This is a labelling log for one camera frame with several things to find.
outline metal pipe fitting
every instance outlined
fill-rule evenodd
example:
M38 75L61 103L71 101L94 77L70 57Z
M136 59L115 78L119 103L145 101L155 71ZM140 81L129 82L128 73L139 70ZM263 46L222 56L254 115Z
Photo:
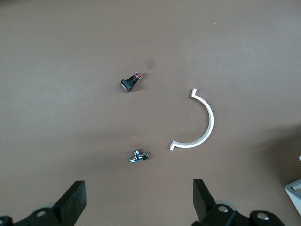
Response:
M147 152L140 153L138 149L134 150L133 152L134 152L134 156L130 158L129 160L130 163L135 163L135 162L149 159L149 154Z

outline gray floor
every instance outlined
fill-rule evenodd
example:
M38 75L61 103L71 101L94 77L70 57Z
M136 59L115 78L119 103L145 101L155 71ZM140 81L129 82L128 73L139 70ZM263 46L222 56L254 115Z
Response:
M300 21L299 0L1 0L0 215L85 180L78 226L189 226L202 178L299 225L284 186L301 178ZM192 88L213 132L169 151L207 128ZM129 164L136 148L151 159Z

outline chrome t-shaped connector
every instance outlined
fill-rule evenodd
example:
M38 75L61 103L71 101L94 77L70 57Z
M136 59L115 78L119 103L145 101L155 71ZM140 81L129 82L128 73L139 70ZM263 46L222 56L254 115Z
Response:
M130 158L130 163L139 162L142 160L148 160L149 154L147 152L140 153L139 150L134 150L134 157Z

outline black connector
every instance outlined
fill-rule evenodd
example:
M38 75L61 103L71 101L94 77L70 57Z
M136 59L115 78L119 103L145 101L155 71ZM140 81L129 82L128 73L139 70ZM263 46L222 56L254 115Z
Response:
M136 84L136 82L141 78L141 73L140 72L136 72L136 74L134 74L132 77L130 77L129 79L123 79L121 80L121 85L124 88L124 90L129 93L130 91L132 91L132 88L134 87L134 85Z

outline white plastic arc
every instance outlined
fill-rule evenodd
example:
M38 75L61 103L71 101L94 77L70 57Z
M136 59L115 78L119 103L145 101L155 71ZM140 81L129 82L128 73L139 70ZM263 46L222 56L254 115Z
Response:
M200 145L201 143L203 143L205 140L207 140L207 138L210 136L212 129L213 129L213 124L214 124L214 117L213 117L213 112L211 110L211 107L209 106L209 104L202 98L200 98L199 96L196 95L197 89L192 89L192 93L191 93L191 97L195 98L197 100L199 100L200 102L202 102L206 109L208 110L209 113L209 125L208 128L205 132L205 134L198 140L194 141L194 142L190 142L190 143L181 143L178 141L172 141L169 149L172 151L174 149L174 147L180 147L180 148L191 148L191 147L196 147L198 145Z

